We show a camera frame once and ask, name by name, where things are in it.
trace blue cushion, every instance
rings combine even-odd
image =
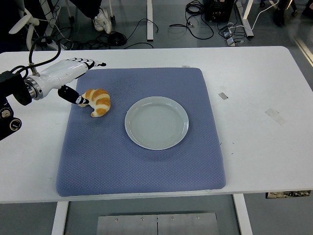
[[[196,68],[90,70],[77,82],[109,92],[111,109],[90,116],[90,106],[72,105],[56,188],[61,196],[173,192],[225,186],[220,143],[205,81]],[[149,150],[127,135],[129,108],[149,96],[178,102],[189,117],[185,138],[169,149]]]

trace white tape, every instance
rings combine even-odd
[[[286,120],[283,119],[283,117],[280,116],[280,114],[276,110],[273,110],[272,108],[267,109],[265,113],[269,115],[272,119],[274,119],[276,122],[278,122],[280,125],[283,125],[286,122]]]

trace white sneaker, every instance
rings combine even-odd
[[[99,9],[99,14],[92,20],[95,30],[111,33],[112,23],[109,19],[108,11],[105,8]]]

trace white plate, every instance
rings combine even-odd
[[[188,131],[189,120],[176,101],[152,96],[136,102],[127,112],[125,129],[141,147],[162,150],[178,144]]]

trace croissant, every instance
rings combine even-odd
[[[107,113],[111,107],[110,96],[104,89],[89,89],[83,95],[83,98],[89,101],[89,105],[94,109],[91,113],[92,117],[101,117]],[[79,104],[81,107],[85,107],[88,104]]]

